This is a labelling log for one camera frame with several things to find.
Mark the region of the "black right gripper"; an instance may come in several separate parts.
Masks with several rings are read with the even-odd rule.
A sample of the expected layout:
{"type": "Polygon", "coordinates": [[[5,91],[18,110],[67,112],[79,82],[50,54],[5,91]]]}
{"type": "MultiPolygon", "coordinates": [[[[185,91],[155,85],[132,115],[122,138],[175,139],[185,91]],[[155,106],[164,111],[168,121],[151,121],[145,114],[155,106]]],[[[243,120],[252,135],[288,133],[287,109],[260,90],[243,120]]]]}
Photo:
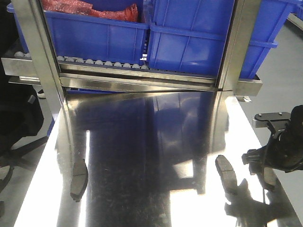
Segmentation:
{"type": "Polygon", "coordinates": [[[285,173],[303,169],[303,135],[285,130],[267,145],[250,149],[242,155],[243,164],[249,165],[251,174],[261,173],[264,168],[282,170],[285,173]]]}

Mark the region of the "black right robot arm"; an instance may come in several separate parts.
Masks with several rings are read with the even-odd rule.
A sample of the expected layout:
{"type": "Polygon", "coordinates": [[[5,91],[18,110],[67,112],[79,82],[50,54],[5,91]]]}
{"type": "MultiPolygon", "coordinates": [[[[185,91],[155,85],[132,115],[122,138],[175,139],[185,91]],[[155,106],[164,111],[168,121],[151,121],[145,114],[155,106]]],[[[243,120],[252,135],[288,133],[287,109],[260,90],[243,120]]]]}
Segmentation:
{"type": "Polygon", "coordinates": [[[266,167],[286,173],[303,169],[303,106],[291,113],[260,113],[254,116],[257,127],[266,127],[271,134],[267,144],[242,155],[251,174],[260,174],[266,167]]]}

